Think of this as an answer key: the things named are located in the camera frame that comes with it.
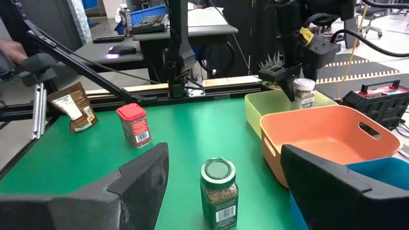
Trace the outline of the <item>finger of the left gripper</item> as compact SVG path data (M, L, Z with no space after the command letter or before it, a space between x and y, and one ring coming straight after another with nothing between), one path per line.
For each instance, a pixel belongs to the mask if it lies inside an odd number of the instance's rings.
M281 65L268 65L258 72L258 77L263 81L276 83L286 94L288 99L295 100L293 81L299 77L301 64L287 67Z

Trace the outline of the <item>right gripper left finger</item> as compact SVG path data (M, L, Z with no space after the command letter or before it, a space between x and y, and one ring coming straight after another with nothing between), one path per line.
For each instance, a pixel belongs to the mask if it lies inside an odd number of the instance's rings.
M0 195L0 230L154 230L168 177L160 142L67 195Z

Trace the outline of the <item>white lid spice jar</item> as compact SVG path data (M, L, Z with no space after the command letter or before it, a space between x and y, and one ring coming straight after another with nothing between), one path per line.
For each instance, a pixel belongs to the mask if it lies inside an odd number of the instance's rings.
M316 82L311 79L297 78L293 81L295 109L309 109L313 107Z

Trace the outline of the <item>pink cube block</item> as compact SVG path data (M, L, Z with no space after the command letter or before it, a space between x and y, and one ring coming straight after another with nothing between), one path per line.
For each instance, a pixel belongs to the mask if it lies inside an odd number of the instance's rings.
M136 103L116 109L125 139L134 148L142 148L152 141L146 111Z

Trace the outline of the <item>brown spice pouch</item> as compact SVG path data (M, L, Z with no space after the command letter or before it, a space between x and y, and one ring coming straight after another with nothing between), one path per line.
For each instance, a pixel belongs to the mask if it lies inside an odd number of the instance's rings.
M51 93L47 100L70 117L70 133L84 131L98 123L98 118L80 82Z

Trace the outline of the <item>green lid spice jar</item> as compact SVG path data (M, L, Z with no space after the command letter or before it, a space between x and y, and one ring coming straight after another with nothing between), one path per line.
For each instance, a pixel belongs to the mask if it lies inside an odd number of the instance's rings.
M230 230L237 225L238 186L236 168L225 158L210 158L200 172L204 219L211 230Z

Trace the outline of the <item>yellow-green plastic bin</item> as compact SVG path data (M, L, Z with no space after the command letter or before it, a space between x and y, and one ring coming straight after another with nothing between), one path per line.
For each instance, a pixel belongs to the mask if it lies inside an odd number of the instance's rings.
M262 116L293 110L293 104L281 90L249 93L244 97L244 104L247 122L259 138L261 138L259 121Z

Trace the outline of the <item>office chair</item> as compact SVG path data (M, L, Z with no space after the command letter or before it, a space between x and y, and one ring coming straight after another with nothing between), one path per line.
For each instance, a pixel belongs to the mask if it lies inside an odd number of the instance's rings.
M358 23L358 29L359 29L359 33L367 36L369 31L375 31L377 32L377 36L379 38L381 38L383 36L382 30L380 28L377 27L373 27L372 21L374 21L375 19L378 18L382 18L384 16L387 15L388 10L384 9L384 8L375 8L372 6L368 6L366 13L364 13L365 7L364 6L360 6L359 8L357 8L356 13L358 13L359 15L361 15L361 21ZM363 26L363 20L368 20L368 24L366 26Z

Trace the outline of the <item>orange plastic bin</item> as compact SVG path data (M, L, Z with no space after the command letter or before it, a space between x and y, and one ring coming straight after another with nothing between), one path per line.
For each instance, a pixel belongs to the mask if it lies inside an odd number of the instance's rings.
M259 125L264 158L284 187L288 186L280 163L284 144L341 165L391 157L403 147L390 130L342 105L266 114Z

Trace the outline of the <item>green table mat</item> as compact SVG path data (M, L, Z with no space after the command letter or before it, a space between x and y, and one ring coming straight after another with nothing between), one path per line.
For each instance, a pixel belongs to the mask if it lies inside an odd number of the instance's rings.
M216 100L149 107L153 144L169 146L169 179L155 230L207 230L199 189L209 158L236 167L239 188L235 230L296 230L288 191L280 186L248 125L244 100ZM98 123L76 134L59 118L0 180L0 193L66 194L141 154L127 144L118 115L100 112Z

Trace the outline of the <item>black keyboard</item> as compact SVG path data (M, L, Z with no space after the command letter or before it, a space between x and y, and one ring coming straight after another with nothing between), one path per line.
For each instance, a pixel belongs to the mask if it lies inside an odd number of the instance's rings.
M130 34L139 35L164 32L167 30L167 25L168 14L147 16L132 27Z

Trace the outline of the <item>blue plastic crate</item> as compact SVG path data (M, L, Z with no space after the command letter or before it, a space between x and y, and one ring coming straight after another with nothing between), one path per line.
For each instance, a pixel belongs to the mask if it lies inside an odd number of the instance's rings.
M154 16L154 15L165 15L168 13L168 10L164 4L159 6L154 6L146 8L143 10L132 11L130 14L131 22L133 26L136 26L140 21L145 17Z

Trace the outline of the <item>dark grey padded object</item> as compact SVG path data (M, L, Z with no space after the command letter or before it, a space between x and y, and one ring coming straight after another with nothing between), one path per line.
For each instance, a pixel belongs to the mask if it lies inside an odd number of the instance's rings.
M54 78L56 61L46 53L35 54L15 65L0 51L0 84L20 79L26 87L43 83Z

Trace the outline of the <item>flat black remote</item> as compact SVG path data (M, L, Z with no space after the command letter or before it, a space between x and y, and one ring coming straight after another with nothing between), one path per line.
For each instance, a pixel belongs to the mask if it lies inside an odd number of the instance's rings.
M118 36L106 36L93 39L93 43L115 43L115 42L122 42L125 39L125 36L118 35Z

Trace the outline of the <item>black aluminium table frame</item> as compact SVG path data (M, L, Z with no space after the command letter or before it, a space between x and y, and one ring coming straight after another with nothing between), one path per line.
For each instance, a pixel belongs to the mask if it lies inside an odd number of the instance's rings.
M39 53L49 54L54 60L64 63L77 73L87 77L89 80L108 90L109 97L103 96L93 98L87 95L91 106L95 112L113 111L122 105L137 103L141 107L151 107L165 104L182 104L190 102L222 100L226 98L236 98L247 93L261 91L261 83L256 76L251 76L249 82L222 84L220 86L202 87L195 84L194 89L202 91L202 95L197 97L185 96L172 98L169 95L169 87L163 89L158 96L152 93L151 96L130 93L124 88L119 88L112 82L103 78L94 69L77 61L68 55L67 49L58 45L49 35L41 32L31 21L26 20L16 5L14 0L0 0L0 18L2 18L6 28L13 39L17 40L28 51L29 57Z

